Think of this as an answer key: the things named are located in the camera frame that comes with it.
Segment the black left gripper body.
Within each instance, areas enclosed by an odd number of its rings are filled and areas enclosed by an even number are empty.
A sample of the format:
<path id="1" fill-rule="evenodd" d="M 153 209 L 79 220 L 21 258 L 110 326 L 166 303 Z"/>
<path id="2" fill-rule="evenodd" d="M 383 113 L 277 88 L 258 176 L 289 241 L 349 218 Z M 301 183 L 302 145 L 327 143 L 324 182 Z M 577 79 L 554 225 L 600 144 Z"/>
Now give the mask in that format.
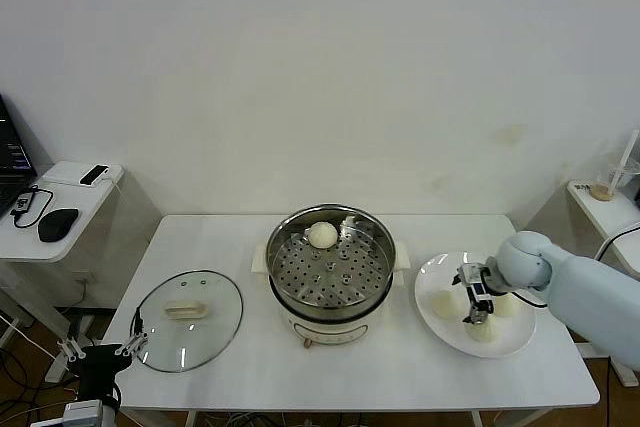
<path id="1" fill-rule="evenodd" d="M 74 360 L 78 400 L 120 400 L 116 375 L 124 369 L 122 344 L 86 347 Z"/>

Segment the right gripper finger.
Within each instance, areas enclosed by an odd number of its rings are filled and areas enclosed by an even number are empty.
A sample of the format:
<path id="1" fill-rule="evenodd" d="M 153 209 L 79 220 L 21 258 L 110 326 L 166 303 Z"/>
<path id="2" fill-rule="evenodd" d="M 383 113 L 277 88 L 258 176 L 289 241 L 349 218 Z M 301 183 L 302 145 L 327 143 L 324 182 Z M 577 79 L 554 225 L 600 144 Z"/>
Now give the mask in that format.
<path id="1" fill-rule="evenodd" d="M 474 300 L 470 301 L 468 315 L 463 319 L 466 324 L 479 325 L 488 320 L 488 317 L 494 313 L 494 303 L 491 300 Z"/>
<path id="2" fill-rule="evenodd" d="M 483 289 L 483 265 L 480 263 L 464 263 L 457 268 L 452 286 L 462 284 L 473 289 Z"/>

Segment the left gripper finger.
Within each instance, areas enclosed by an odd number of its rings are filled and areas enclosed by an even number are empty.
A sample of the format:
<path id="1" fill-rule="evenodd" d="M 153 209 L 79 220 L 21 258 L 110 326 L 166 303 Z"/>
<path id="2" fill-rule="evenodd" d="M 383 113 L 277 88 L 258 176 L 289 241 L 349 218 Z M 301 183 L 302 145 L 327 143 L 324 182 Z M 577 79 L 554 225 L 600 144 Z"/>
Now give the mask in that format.
<path id="1" fill-rule="evenodd" d="M 116 356 L 135 356 L 148 341 L 148 334 L 144 331 L 144 321 L 140 308 L 135 310 L 132 327 L 132 334 L 126 342 L 116 349 Z"/>
<path id="2" fill-rule="evenodd" d="M 58 342 L 59 349 L 68 362 L 76 362 L 85 358 L 85 352 L 74 338 L 67 338 Z"/>

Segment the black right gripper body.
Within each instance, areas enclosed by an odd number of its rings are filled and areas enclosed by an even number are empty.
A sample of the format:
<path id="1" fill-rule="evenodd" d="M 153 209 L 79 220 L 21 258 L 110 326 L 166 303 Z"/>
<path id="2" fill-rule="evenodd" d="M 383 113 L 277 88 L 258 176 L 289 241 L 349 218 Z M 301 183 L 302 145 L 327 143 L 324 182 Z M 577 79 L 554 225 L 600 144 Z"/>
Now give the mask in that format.
<path id="1" fill-rule="evenodd" d="M 483 289 L 473 289 L 469 288 L 470 298 L 480 301 L 480 300 L 491 300 L 493 296 L 498 296 L 499 292 L 496 287 L 495 278 L 492 275 L 491 268 L 487 264 L 483 264 Z"/>

